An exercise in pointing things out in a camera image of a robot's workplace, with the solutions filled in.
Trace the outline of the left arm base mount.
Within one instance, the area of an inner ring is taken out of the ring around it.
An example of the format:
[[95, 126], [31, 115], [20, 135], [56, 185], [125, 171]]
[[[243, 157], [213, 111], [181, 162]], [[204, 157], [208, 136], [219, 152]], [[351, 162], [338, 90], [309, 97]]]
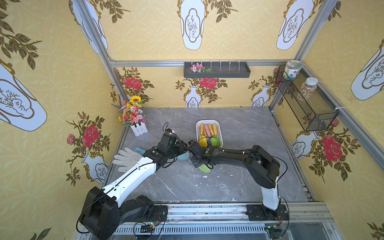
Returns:
[[155, 205], [155, 203], [146, 196], [138, 196], [134, 200], [124, 202], [126, 222], [146, 222], [156, 221], [164, 222], [168, 216], [168, 206]]

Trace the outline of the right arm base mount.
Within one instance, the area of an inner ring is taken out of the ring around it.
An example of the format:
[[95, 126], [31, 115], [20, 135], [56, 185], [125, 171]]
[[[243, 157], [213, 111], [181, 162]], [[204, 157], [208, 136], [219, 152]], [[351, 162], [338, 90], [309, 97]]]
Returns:
[[246, 215], [250, 221], [287, 221], [290, 217], [286, 205], [279, 203], [276, 210], [271, 210], [262, 204], [246, 205]]

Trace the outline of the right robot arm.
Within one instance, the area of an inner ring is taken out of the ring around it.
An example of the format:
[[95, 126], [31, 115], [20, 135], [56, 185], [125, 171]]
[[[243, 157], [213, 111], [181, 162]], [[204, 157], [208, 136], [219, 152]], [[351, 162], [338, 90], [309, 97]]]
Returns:
[[254, 145], [251, 149], [233, 150], [216, 146], [202, 147], [196, 141], [188, 143], [188, 151], [196, 168], [205, 165], [233, 165], [248, 170], [254, 181], [261, 186], [264, 207], [275, 211], [280, 205], [278, 179], [280, 163], [262, 147]]

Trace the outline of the purple shovel pink handle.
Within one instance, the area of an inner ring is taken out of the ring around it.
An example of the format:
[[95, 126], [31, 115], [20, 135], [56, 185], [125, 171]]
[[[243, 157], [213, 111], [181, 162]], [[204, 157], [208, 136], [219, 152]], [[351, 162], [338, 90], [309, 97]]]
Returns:
[[205, 132], [206, 132], [207, 144], [208, 144], [208, 146], [211, 146], [212, 145], [212, 143], [211, 143], [212, 134], [211, 134], [210, 128], [208, 125], [204, 125], [204, 128], [205, 128]]

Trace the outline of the green wide shovel yellow handle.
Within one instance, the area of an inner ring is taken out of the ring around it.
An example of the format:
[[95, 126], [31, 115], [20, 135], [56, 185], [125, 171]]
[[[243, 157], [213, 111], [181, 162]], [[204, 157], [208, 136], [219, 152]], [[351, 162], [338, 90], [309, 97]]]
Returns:
[[220, 146], [220, 139], [218, 137], [218, 128], [216, 124], [209, 124], [209, 129], [211, 133], [211, 139], [210, 143], [212, 146], [219, 147]]

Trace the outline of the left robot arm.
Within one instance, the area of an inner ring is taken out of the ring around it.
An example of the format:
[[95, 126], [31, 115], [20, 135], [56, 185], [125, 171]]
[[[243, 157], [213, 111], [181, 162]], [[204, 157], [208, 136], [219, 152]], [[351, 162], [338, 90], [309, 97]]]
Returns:
[[187, 153], [187, 144], [171, 129], [164, 131], [157, 146], [142, 154], [130, 149], [120, 151], [116, 156], [118, 164], [127, 166], [130, 160], [137, 160], [137, 163], [102, 189], [94, 187], [88, 192], [78, 223], [99, 240], [109, 239], [126, 222], [150, 222], [146, 230], [152, 232], [160, 222], [165, 221], [167, 207], [156, 207], [146, 196], [129, 201], [127, 197], [157, 170], [170, 166]]

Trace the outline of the yellow scoop shovel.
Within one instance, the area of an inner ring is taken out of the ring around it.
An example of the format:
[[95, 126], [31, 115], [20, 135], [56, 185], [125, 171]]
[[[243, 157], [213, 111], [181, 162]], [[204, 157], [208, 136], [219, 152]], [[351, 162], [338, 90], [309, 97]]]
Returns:
[[205, 124], [204, 123], [200, 124], [199, 145], [202, 147], [205, 147], [205, 148], [208, 146], [207, 137], [205, 136]]

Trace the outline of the light blue small shovel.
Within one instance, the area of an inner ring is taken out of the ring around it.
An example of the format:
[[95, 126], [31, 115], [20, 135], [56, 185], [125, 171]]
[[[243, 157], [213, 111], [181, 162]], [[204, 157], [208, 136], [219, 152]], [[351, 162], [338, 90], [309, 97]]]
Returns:
[[184, 154], [181, 154], [181, 155], [177, 156], [177, 160], [181, 160], [181, 161], [188, 160], [189, 158], [190, 158], [190, 153], [189, 152], [186, 152]]

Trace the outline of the light green shovel wooden handle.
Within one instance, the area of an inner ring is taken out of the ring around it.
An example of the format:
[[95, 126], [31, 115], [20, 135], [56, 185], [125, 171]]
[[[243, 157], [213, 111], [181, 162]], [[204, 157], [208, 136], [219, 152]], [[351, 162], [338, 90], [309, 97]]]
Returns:
[[205, 165], [205, 164], [202, 164], [201, 166], [199, 166], [198, 169], [203, 173], [207, 173], [207, 174], [210, 173], [212, 170], [210, 165]]

